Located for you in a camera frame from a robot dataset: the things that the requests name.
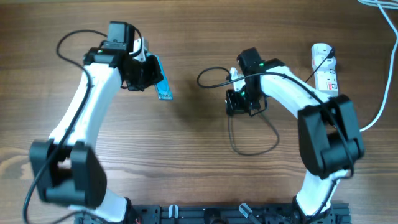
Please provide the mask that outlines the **teal Galaxy smartphone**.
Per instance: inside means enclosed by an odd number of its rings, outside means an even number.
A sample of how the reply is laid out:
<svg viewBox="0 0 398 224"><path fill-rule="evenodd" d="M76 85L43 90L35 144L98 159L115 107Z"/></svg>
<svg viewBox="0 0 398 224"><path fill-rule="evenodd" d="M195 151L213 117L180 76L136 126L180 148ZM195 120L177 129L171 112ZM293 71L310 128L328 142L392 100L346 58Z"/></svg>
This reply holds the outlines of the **teal Galaxy smartphone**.
<svg viewBox="0 0 398 224"><path fill-rule="evenodd" d="M156 61L159 64L160 67L160 73L163 76L163 80L155 84L155 90L157 92L158 98L160 100L173 100L173 95L172 91L170 89L167 76L165 75L164 68L162 66L162 62L160 61L160 58L158 55L152 54L152 53L147 53L147 56L153 55L156 58Z"/></svg>

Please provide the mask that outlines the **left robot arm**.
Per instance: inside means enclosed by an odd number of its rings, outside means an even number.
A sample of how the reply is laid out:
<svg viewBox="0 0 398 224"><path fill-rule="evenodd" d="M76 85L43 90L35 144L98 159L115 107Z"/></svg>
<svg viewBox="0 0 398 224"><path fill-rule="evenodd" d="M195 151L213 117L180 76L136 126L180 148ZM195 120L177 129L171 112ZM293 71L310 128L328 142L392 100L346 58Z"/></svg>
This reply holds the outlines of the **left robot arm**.
<svg viewBox="0 0 398 224"><path fill-rule="evenodd" d="M119 90L153 86L160 100L173 98L164 69L139 29L118 21L78 67L81 81L67 112L46 141L30 147L34 180L27 196L37 193L45 203L68 207L78 223L139 223L131 201L108 189L95 145Z"/></svg>

